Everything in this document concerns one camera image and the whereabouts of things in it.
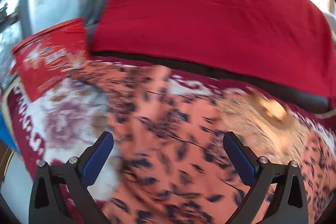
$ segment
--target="red cushion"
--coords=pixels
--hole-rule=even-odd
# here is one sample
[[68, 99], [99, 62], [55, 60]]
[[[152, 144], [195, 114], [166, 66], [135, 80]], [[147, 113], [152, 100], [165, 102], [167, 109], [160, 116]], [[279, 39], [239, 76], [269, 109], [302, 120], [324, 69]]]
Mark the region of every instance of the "red cushion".
[[309, 0], [108, 0], [92, 50], [191, 61], [328, 98], [335, 50]]

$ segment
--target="red packaging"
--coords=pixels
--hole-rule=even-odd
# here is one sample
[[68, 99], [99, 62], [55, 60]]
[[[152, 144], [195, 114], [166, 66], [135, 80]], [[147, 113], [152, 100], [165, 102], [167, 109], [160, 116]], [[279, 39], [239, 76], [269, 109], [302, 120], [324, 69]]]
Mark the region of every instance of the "red packaging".
[[12, 52], [14, 70], [33, 102], [88, 59], [84, 24], [77, 18], [54, 25], [21, 41]]

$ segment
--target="animal print fabric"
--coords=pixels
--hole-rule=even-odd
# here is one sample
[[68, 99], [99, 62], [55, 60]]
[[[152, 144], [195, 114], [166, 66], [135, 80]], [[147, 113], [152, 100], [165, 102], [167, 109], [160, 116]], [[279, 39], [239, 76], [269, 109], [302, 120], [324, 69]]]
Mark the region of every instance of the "animal print fabric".
[[[163, 66], [96, 61], [71, 72], [108, 95], [108, 124], [122, 158], [120, 183], [103, 208], [112, 223], [225, 223], [249, 190], [222, 146], [228, 127], [219, 97], [170, 95], [170, 75]], [[272, 196], [270, 187], [254, 223]]]

